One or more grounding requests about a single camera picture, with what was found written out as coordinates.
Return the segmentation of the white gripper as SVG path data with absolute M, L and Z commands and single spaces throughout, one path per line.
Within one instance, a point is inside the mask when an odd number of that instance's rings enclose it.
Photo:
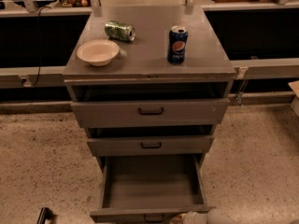
M 188 212 L 172 217 L 169 224 L 206 224 L 206 214 Z

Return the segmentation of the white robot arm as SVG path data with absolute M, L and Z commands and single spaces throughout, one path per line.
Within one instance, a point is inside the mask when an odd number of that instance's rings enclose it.
M 175 215 L 167 222 L 167 224 L 299 224 L 299 219 L 294 219 L 286 223 L 265 223 L 263 220 L 255 220 L 251 223 L 241 223 L 223 213 L 220 209 L 213 208 L 207 213 L 189 211 Z

